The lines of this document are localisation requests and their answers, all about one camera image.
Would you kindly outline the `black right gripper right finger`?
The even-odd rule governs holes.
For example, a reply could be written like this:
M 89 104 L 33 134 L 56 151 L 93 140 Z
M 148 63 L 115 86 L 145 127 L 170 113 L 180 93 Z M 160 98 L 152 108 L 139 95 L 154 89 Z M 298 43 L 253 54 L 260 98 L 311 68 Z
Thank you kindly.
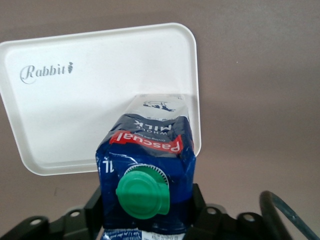
M 186 240 L 281 240 L 283 221 L 277 210 L 280 201 L 270 191 L 259 196 L 261 214 L 243 212 L 232 218 L 220 206 L 205 204 L 198 184 L 193 185 L 191 206 L 194 217 Z

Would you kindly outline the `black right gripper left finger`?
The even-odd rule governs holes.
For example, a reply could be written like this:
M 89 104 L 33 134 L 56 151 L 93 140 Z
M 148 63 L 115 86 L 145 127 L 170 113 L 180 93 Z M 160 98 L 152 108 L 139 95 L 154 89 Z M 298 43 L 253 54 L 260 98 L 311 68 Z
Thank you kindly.
M 103 225 L 101 188 L 84 206 L 74 207 L 55 221 L 43 215 L 28 217 L 0 238 L 2 240 L 96 240 Z

